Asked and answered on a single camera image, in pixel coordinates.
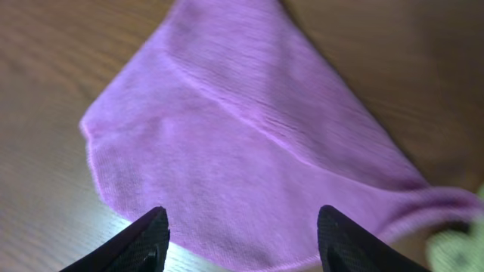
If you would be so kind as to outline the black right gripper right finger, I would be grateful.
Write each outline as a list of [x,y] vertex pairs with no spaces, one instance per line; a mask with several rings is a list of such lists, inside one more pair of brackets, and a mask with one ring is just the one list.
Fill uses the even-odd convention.
[[321,207],[317,226],[324,272],[430,272],[333,206]]

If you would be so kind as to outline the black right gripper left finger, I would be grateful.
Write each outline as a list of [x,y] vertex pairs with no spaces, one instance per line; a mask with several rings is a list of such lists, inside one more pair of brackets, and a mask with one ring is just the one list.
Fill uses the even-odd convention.
[[163,272],[169,239],[167,213],[158,206],[60,272]]

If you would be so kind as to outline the purple microfiber cloth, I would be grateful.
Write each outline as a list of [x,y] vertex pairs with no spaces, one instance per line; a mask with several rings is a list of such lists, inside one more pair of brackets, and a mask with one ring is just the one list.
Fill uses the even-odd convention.
[[80,127],[106,204],[164,207],[230,270],[314,265],[325,205],[384,242],[483,211],[423,179],[277,1],[176,2]]

